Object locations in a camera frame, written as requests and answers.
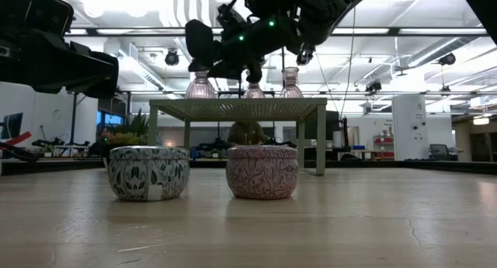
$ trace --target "shelf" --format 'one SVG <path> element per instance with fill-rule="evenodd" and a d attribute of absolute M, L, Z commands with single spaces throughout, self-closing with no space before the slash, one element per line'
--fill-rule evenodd
<path fill-rule="evenodd" d="M 151 100 L 163 113 L 190 122 L 305 120 L 325 98 L 299 99 L 176 99 Z"/>

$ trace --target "blue patterned pot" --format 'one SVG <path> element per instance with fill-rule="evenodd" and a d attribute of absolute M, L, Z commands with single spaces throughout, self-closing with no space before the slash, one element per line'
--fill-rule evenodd
<path fill-rule="evenodd" d="M 122 200 L 179 197 L 188 184 L 189 152 L 182 148 L 122 147 L 110 151 L 109 182 Z"/>

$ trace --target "chair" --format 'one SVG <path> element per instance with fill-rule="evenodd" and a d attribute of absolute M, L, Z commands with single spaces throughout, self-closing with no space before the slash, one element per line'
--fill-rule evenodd
<path fill-rule="evenodd" d="M 434 160 L 450 161 L 452 159 L 449 149 L 445 144 L 431 144 L 429 149 L 432 152 L 432 159 Z"/>

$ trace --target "glass vase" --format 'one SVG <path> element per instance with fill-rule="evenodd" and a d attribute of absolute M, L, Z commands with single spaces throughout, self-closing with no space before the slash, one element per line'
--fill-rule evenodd
<path fill-rule="evenodd" d="M 207 79 L 209 71 L 195 72 L 195 79 L 188 85 L 185 99 L 215 99 L 216 90 Z"/>
<path fill-rule="evenodd" d="M 304 98 L 301 89 L 298 88 L 298 68 L 288 67 L 283 70 L 285 87 L 281 91 L 281 98 Z"/>
<path fill-rule="evenodd" d="M 250 82 L 248 84 L 247 90 L 245 90 L 243 98 L 248 98 L 248 99 L 265 98 L 265 96 L 258 82 Z"/>

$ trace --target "ceiling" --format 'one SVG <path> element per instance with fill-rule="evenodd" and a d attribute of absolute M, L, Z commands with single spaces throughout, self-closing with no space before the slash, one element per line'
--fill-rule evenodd
<path fill-rule="evenodd" d="M 76 10 L 73 28 L 136 28 L 181 27 L 189 19 L 216 23 L 216 7 L 230 0 L 65 0 Z M 238 0 L 235 8 L 242 15 L 249 11 Z M 144 11 L 144 16 L 133 17 Z M 477 27 L 480 22 L 465 0 L 364 0 L 340 23 L 340 27 Z M 117 37 L 120 46 L 133 44 L 138 50 L 139 62 L 165 85 L 168 91 L 185 91 L 190 82 L 184 39 L 174 37 Z M 368 82 L 379 79 L 383 90 L 390 91 L 437 91 L 442 84 L 451 85 L 453 91 L 472 91 L 497 84 L 497 75 L 476 76 L 495 67 L 497 58 L 495 44 L 489 37 L 470 40 L 468 44 L 454 47 L 457 62 L 442 68 L 433 60 L 416 69 L 407 70 L 406 76 L 392 71 L 392 65 L 403 65 L 409 59 L 433 53 L 457 38 L 442 37 L 330 37 L 317 47 L 314 59 L 301 68 L 300 87 L 305 92 L 347 90 L 363 91 Z M 179 64 L 167 66 L 164 62 L 169 48 L 177 48 Z M 281 51 L 269 54 L 265 64 L 267 76 L 261 82 L 263 89 L 279 91 L 282 88 Z M 285 66 L 296 66 L 296 57 L 288 51 L 284 55 Z M 237 81 L 214 82 L 219 90 L 235 90 Z M 134 68 L 121 65 L 119 86 L 122 90 L 154 91 L 157 88 L 136 74 Z M 139 95 L 137 100 L 146 101 L 152 95 Z M 388 104 L 391 97 L 383 102 Z M 448 105 L 461 104 L 465 98 L 445 101 Z"/>

